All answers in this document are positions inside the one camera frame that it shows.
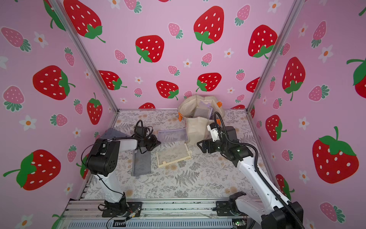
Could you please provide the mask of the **purple mesh pouch back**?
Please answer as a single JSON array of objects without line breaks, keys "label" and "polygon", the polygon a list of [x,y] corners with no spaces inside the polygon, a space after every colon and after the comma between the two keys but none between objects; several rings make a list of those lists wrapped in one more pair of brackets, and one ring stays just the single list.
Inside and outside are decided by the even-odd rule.
[{"label": "purple mesh pouch back", "polygon": [[188,140],[186,129],[159,130],[158,140],[162,143],[186,142]]}]

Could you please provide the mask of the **purple mesh pouch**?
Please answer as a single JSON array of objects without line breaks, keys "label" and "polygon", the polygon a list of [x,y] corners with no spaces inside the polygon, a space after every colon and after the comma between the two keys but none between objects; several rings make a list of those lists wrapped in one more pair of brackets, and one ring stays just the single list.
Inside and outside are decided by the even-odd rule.
[{"label": "purple mesh pouch", "polygon": [[162,143],[186,142],[188,140],[186,129],[159,130],[158,140]]},{"label": "purple mesh pouch", "polygon": [[213,108],[211,107],[211,104],[199,102],[198,106],[196,107],[196,109],[194,111],[193,118],[202,117],[202,118],[210,119],[212,111],[213,111]]}]

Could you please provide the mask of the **yellow-trim pouch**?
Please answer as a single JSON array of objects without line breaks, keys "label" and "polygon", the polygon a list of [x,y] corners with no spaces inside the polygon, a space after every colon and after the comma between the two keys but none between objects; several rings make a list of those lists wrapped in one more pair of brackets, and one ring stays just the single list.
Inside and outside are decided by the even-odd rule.
[{"label": "yellow-trim pouch", "polygon": [[160,146],[156,149],[156,159],[159,168],[191,158],[192,151],[188,149],[186,143],[171,147]]}]

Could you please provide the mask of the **grey mesh pouch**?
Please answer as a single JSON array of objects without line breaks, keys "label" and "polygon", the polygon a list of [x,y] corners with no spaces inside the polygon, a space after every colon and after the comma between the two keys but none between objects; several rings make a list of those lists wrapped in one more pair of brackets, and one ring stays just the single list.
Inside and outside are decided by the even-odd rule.
[{"label": "grey mesh pouch", "polygon": [[136,150],[133,155],[132,176],[138,177],[151,173],[151,153],[150,151],[141,154]]},{"label": "grey mesh pouch", "polygon": [[101,135],[102,139],[113,139],[113,138],[119,138],[119,137],[129,137],[129,135],[122,133],[113,128],[106,130],[106,132]]}]

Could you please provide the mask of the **beige canvas bag orange handles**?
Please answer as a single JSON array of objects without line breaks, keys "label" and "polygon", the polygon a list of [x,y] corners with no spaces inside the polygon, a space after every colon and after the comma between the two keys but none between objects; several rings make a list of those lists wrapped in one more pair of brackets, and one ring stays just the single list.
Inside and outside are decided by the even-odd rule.
[{"label": "beige canvas bag orange handles", "polygon": [[[193,118],[194,111],[199,102],[211,104],[213,111],[210,119],[202,117]],[[214,96],[203,97],[200,95],[193,95],[179,105],[178,114],[179,118],[183,119],[186,123],[185,129],[188,137],[188,145],[195,146],[197,142],[205,140],[210,136],[207,126],[214,122],[214,112],[220,113],[222,117],[225,116],[223,107],[219,105],[218,99]]]}]

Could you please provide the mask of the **purple mesh pouch bottom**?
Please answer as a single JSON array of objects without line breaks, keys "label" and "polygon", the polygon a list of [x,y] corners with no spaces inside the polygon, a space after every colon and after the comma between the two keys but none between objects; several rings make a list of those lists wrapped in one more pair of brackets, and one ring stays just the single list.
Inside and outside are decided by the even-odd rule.
[{"label": "purple mesh pouch bottom", "polygon": [[194,111],[193,118],[202,117],[202,118],[210,119],[212,111],[213,111],[213,108],[211,107],[211,104],[199,102],[198,106],[196,107],[196,109]]}]

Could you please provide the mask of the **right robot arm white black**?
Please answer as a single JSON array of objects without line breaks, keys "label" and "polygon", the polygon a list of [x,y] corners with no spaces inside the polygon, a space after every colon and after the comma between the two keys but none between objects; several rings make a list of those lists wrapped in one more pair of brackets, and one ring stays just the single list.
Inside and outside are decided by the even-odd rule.
[{"label": "right robot arm white black", "polygon": [[304,210],[298,202],[291,202],[258,166],[259,152],[249,143],[237,139],[235,128],[225,126],[219,112],[213,114],[214,122],[207,129],[211,134],[197,146],[203,153],[219,152],[242,172],[257,192],[262,203],[252,201],[238,192],[231,196],[233,211],[248,215],[263,229],[302,229]]}]

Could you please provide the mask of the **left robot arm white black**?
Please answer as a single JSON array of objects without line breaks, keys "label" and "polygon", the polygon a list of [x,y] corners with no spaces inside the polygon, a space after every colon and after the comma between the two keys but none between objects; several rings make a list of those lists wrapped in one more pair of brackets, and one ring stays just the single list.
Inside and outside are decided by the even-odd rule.
[{"label": "left robot arm white black", "polygon": [[161,142],[153,134],[153,127],[145,127],[142,120],[139,120],[131,136],[110,128],[89,146],[91,151],[83,161],[83,165],[101,183],[107,204],[126,203],[126,195],[115,173],[119,154],[125,151],[131,152],[134,163],[132,169],[141,168],[144,175],[151,171],[151,151],[160,144]]}]

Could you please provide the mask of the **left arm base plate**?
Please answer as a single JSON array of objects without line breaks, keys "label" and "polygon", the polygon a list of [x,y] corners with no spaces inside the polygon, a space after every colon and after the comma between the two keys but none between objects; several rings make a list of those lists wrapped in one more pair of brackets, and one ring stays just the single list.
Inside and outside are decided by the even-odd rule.
[{"label": "left arm base plate", "polygon": [[139,217],[142,205],[142,202],[109,203],[105,201],[104,204],[98,206],[98,210],[102,212],[104,218]]}]

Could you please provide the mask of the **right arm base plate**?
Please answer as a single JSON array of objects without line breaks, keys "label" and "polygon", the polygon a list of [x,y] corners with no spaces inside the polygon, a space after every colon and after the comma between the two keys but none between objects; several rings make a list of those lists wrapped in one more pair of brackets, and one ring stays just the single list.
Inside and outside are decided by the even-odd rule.
[{"label": "right arm base plate", "polygon": [[215,211],[218,216],[247,216],[254,208],[247,203],[240,201],[236,204],[236,201],[225,200],[217,201]]}]

